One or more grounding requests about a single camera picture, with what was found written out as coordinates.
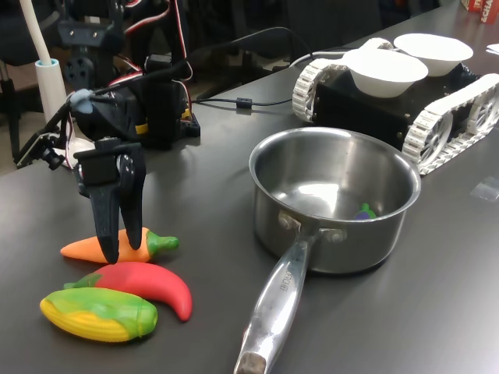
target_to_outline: red toy pepper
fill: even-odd
[[[152,263],[116,263],[90,273],[64,288],[108,288],[170,305],[182,321],[193,311],[193,299],[182,279]]]

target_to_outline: toy pepper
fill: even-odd
[[[158,236],[148,228],[142,228],[142,242],[137,250],[130,246],[125,229],[118,232],[118,238],[118,262],[146,262],[158,253],[173,251],[179,247],[179,240],[177,238],[172,236]],[[61,254],[74,259],[85,259],[95,263],[108,263],[96,236],[67,245],[61,249]]]
[[[116,263],[90,273],[64,288],[109,288],[149,300],[165,302],[182,321],[193,311],[193,300],[187,285],[177,275],[152,263]]]

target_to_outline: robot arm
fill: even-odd
[[[170,13],[167,6],[174,1],[161,5],[165,15]],[[97,238],[110,263],[115,263],[119,257],[119,211],[130,245],[134,249],[140,247],[146,175],[141,143],[168,149],[179,137],[200,134],[199,126],[192,127],[181,121],[186,102],[182,99],[182,87],[171,78],[147,79],[141,84],[102,95],[94,92],[117,80],[127,79],[115,79],[117,69],[113,66],[113,58],[123,49],[128,33],[128,29],[123,30],[123,21],[126,16],[140,16],[149,7],[157,9],[149,0],[65,0],[59,33],[63,44],[71,49],[71,58],[64,70],[68,83],[76,92],[43,129],[33,134],[15,160],[18,166],[23,166],[31,160],[42,159],[48,162],[51,170],[56,169],[65,156],[64,152],[56,153],[55,148],[66,149],[67,155],[66,128],[68,124],[72,125],[71,116],[76,118],[83,133],[95,141],[95,149],[74,154],[78,163],[73,172],[80,194],[91,201]],[[179,35],[172,31],[181,33],[181,29],[168,25],[174,21],[176,25],[175,18],[162,17],[161,27],[169,40],[178,42]],[[183,40],[174,46],[170,59],[159,57],[151,56],[147,64],[141,64],[144,73],[140,69],[136,75],[169,68],[172,60],[183,59]],[[162,102],[148,100],[155,97],[160,97]]]

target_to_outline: tracked robot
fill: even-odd
[[[361,48],[394,50],[379,38]],[[380,99],[356,88],[344,58],[317,58],[300,74],[292,106],[314,125],[350,129],[391,144],[427,175],[490,133],[499,119],[498,87],[498,74],[476,76],[458,64],[444,76],[414,83],[399,97]]]

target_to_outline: pan rim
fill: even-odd
[[[284,136],[287,136],[288,134],[294,133],[294,132],[321,132],[321,133],[327,133],[327,134],[335,134],[335,135],[340,135],[344,137],[359,137],[361,139],[368,140],[370,142],[376,143],[387,150],[390,150],[394,153],[394,155],[410,170],[410,175],[413,178],[414,181],[414,186],[412,188],[412,195],[411,197],[405,202],[404,205],[402,205],[400,208],[397,210],[394,210],[393,212],[389,214],[385,214],[384,216],[381,217],[376,217],[376,218],[370,218],[367,220],[341,220],[341,219],[333,219],[333,218],[327,218],[327,217],[322,217],[322,216],[317,216],[315,214],[309,214],[309,213],[303,213],[300,212],[299,210],[293,208],[292,206],[289,206],[286,203],[283,203],[281,200],[276,198],[274,195],[269,193],[267,189],[265,189],[262,184],[260,183],[260,180],[257,177],[257,173],[255,170],[255,164],[257,162],[257,158],[259,155],[263,152],[263,150],[268,147],[270,144],[274,143],[277,141],[277,139],[280,139]],[[277,132],[274,135],[268,136],[261,142],[255,146],[249,156],[249,172],[251,174],[251,177],[253,178],[254,183],[257,185],[257,187],[265,193],[270,199],[274,200],[277,204],[282,206],[283,208],[292,211],[293,213],[296,213],[298,215],[301,215],[303,217],[315,219],[315,220],[320,220],[320,221],[326,221],[328,223],[343,223],[343,224],[355,224],[355,223],[365,223],[365,222],[376,222],[376,221],[384,221],[387,220],[391,217],[397,216],[400,213],[404,213],[414,202],[418,199],[419,194],[421,193],[421,177],[419,176],[419,172],[417,167],[410,162],[402,152],[394,148],[388,143],[385,143],[379,139],[373,138],[372,136],[368,136],[365,134],[362,134],[360,132],[354,132],[354,131],[349,131],[349,130],[343,130],[343,129],[335,129],[335,128],[330,128],[330,127],[319,127],[319,126],[313,126],[313,127],[304,127],[304,128],[299,128],[299,129],[290,129],[290,130],[285,130],[281,132]]]

